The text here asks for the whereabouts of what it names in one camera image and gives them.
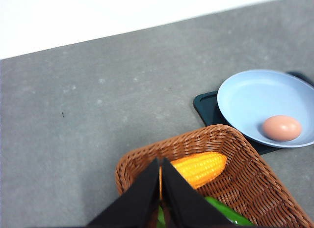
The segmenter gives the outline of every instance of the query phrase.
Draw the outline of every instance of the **plate rim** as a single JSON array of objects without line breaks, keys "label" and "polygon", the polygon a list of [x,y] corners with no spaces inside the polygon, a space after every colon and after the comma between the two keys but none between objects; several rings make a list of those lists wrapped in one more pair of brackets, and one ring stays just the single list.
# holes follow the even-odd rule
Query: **plate rim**
[{"label": "plate rim", "polygon": [[[221,86],[219,87],[218,89],[218,93],[217,93],[217,103],[218,103],[218,107],[219,107],[219,99],[221,99],[221,87],[223,87],[223,85],[226,85],[226,82],[231,79],[231,78],[234,78],[235,76],[238,76],[238,75],[243,75],[243,73],[248,73],[248,72],[268,72],[268,73],[277,73],[277,74],[280,74],[280,75],[283,75],[283,76],[286,76],[286,77],[289,77],[289,78],[292,78],[296,81],[299,81],[299,82],[302,82],[303,84],[305,84],[307,87],[311,88],[313,91],[314,91],[314,86],[310,85],[309,83],[307,83],[306,81],[298,78],[298,77],[295,77],[293,75],[290,75],[288,73],[284,73],[284,72],[281,72],[281,71],[277,71],[277,70],[271,70],[271,69],[250,69],[250,70],[246,70],[246,71],[242,71],[242,72],[238,72],[238,73],[235,73],[234,75],[230,76],[229,78],[227,78],[222,84]],[[226,121],[231,125],[233,126],[234,128],[236,128],[224,115],[223,111],[221,111],[222,115],[224,116],[224,118],[226,119]],[[240,131],[242,134],[244,134],[246,137],[250,138],[251,140],[253,141],[256,141],[258,143],[261,143],[261,144],[264,144],[264,145],[267,145],[267,146],[272,146],[272,147],[276,147],[276,148],[298,148],[298,147],[305,147],[305,146],[309,146],[311,144],[314,144],[314,140],[311,141],[311,142],[308,142],[308,143],[304,143],[304,144],[296,144],[296,145],[284,145],[284,144],[279,144],[279,143],[271,143],[271,142],[267,142],[267,141],[263,141],[263,140],[259,140],[259,139],[256,139],[250,135],[247,135],[245,133],[243,133],[241,130],[237,129],[238,131]]]}]

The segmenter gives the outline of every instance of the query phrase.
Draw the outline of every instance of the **green vegetable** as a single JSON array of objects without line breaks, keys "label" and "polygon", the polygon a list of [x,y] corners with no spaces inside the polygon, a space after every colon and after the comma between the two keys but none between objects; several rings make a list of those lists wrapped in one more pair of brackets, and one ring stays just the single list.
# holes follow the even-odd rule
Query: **green vegetable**
[{"label": "green vegetable", "polygon": [[232,223],[241,226],[255,226],[248,219],[243,217],[241,214],[233,211],[228,206],[224,205],[222,202],[214,199],[212,197],[205,197],[207,202],[213,205],[219,212],[221,212],[226,218],[228,218]]},{"label": "green vegetable", "polygon": [[[241,214],[233,211],[231,208],[224,205],[222,202],[219,202],[217,199],[214,199],[212,197],[205,197],[205,199],[219,212],[221,212],[226,218],[228,218],[232,223],[240,226],[255,226]],[[157,228],[166,228],[165,217],[161,207],[158,208]]]},{"label": "green vegetable", "polygon": [[157,228],[165,228],[165,227],[166,227],[165,216],[163,214],[162,208],[159,206]]}]

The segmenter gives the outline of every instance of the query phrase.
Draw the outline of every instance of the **white wall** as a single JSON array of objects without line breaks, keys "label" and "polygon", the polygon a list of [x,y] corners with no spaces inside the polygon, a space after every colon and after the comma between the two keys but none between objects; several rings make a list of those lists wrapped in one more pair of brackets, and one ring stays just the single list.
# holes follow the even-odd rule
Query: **white wall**
[{"label": "white wall", "polygon": [[267,0],[0,0],[0,59]]}]

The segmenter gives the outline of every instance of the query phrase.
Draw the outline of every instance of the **gray table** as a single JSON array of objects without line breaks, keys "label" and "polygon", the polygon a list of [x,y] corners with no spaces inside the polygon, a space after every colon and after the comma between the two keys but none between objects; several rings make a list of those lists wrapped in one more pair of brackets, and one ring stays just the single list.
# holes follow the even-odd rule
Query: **gray table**
[{"label": "gray table", "polygon": [[[193,98],[234,73],[314,79],[313,4],[278,0],[2,60],[2,227],[86,224],[117,198],[120,157],[203,127]],[[313,149],[263,156],[312,218]]]}]

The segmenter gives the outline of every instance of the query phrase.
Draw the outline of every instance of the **plate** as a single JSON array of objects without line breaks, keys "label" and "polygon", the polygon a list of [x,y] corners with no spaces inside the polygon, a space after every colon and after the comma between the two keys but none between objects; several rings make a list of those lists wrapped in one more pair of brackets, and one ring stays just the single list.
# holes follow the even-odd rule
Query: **plate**
[{"label": "plate", "polygon": [[[272,147],[294,148],[314,143],[314,87],[303,80],[274,70],[249,70],[229,77],[219,88],[217,102],[226,120],[247,137]],[[288,115],[302,125],[294,140],[267,138],[263,122]]]}]

